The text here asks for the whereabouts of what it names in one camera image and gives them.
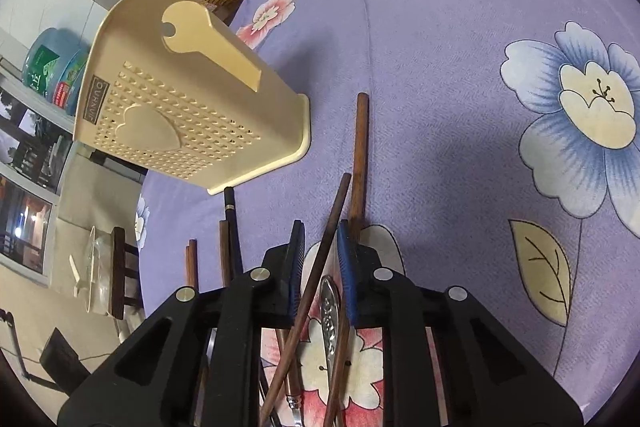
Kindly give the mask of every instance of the green label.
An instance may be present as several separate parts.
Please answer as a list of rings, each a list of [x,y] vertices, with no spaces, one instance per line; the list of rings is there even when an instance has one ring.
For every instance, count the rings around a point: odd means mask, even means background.
[[[40,46],[29,64],[26,85],[44,96],[59,58],[46,46]]]

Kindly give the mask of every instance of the silver screw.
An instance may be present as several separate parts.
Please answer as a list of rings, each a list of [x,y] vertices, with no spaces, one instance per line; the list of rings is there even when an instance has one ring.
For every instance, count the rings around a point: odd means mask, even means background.
[[[271,276],[271,273],[266,268],[260,266],[259,268],[254,268],[253,270],[251,270],[250,275],[251,279],[253,279],[254,281],[264,281]]]
[[[377,268],[375,272],[373,272],[373,277],[375,277],[379,281],[388,281],[393,276],[394,273],[388,268]]]
[[[189,302],[196,296],[196,290],[191,286],[183,286],[175,293],[175,298],[180,302]]]
[[[449,297],[451,297],[454,301],[463,301],[466,299],[468,293],[466,290],[460,286],[453,286],[449,288]]]

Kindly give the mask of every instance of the pink flower print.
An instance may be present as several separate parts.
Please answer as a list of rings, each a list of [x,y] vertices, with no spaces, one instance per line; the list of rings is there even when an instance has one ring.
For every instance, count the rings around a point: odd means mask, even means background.
[[[287,20],[295,7],[293,0],[268,0],[255,11],[252,23],[242,26],[236,35],[254,50],[273,28]]]

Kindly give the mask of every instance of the black plastic object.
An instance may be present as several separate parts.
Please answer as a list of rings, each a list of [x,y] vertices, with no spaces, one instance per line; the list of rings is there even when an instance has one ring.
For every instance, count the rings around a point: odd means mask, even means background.
[[[289,285],[301,225],[291,245],[268,250],[262,268],[226,289],[178,289],[71,395],[58,426],[188,425],[207,331],[217,327],[201,425],[257,427],[260,328],[292,325]],[[440,427],[426,327],[452,427],[583,425],[571,397],[465,289],[419,288],[383,268],[375,250],[343,240],[352,325],[383,328],[385,426]]]
[[[78,354],[58,328],[53,330],[44,345],[40,356],[40,365],[60,390],[68,395],[71,395],[91,374],[82,365]]]

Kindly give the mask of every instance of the basket base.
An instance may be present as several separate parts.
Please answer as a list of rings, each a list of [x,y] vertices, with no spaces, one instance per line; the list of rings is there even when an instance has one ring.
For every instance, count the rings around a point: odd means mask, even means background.
[[[274,171],[275,169],[279,169],[280,167],[284,167],[285,165],[289,165],[290,163],[297,162],[302,158],[306,152],[309,150],[309,146],[311,145],[311,111],[309,105],[309,99],[306,94],[298,94],[298,96],[302,99],[302,113],[303,113],[303,136],[302,143],[297,151],[289,156],[285,156],[277,161],[268,163],[267,165],[263,165],[258,169],[254,169],[253,171],[246,172],[242,176],[238,176],[238,178],[234,178],[225,182],[223,185],[218,185],[217,187],[211,187],[207,189],[207,192],[213,196],[222,192],[225,187],[235,187],[241,183],[247,182],[262,174],[267,174],[267,172]]]

